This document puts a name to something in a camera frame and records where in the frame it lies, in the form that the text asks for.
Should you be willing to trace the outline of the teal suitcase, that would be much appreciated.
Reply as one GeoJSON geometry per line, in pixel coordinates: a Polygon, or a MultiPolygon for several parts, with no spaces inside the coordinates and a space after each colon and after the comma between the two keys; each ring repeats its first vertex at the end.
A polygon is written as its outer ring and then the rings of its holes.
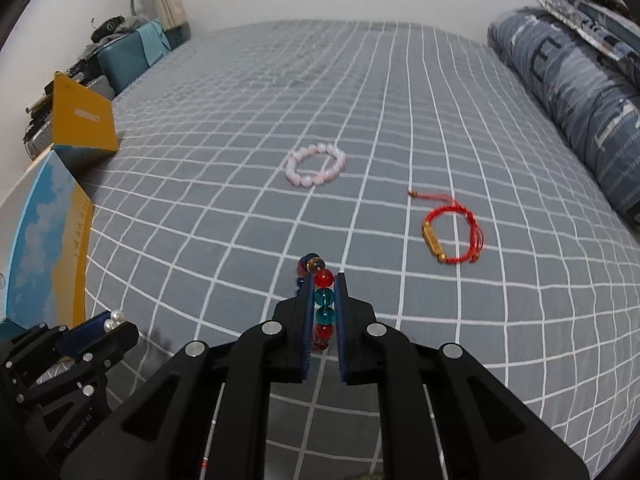
{"type": "Polygon", "coordinates": [[[160,21],[153,20],[106,44],[98,51],[96,59],[118,96],[170,52],[171,46],[160,21]]]}

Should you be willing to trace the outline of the grey checked bed sheet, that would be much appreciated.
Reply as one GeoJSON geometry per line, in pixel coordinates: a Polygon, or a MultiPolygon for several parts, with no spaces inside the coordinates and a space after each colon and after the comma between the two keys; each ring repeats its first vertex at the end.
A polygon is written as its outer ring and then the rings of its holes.
{"type": "Polygon", "coordinates": [[[639,239],[518,78],[430,26],[281,22],[201,36],[114,102],[89,313],[137,347],[125,401],[193,339],[272,315],[315,252],[430,347],[469,350],[601,471],[639,420],[639,239]]]}

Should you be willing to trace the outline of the white box with orange outside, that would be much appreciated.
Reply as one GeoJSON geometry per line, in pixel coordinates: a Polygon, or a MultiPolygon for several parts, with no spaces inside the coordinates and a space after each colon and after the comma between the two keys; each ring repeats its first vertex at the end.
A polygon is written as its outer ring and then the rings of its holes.
{"type": "Polygon", "coordinates": [[[118,150],[112,102],[61,72],[53,78],[51,129],[54,148],[118,150]]]}

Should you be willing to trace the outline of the blue patterned pillow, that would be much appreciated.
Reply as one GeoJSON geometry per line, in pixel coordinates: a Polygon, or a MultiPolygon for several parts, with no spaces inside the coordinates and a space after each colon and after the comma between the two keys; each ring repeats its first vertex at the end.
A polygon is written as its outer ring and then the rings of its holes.
{"type": "Polygon", "coordinates": [[[639,89],[542,9],[499,16],[488,44],[539,101],[612,207],[639,222],[639,89]]]}

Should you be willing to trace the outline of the white box with blue outside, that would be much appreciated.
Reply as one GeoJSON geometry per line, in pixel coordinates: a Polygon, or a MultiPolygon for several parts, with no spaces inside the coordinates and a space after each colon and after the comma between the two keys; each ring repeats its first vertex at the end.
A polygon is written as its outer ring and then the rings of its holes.
{"type": "Polygon", "coordinates": [[[93,203],[54,151],[1,204],[1,323],[85,322],[93,203]]]}

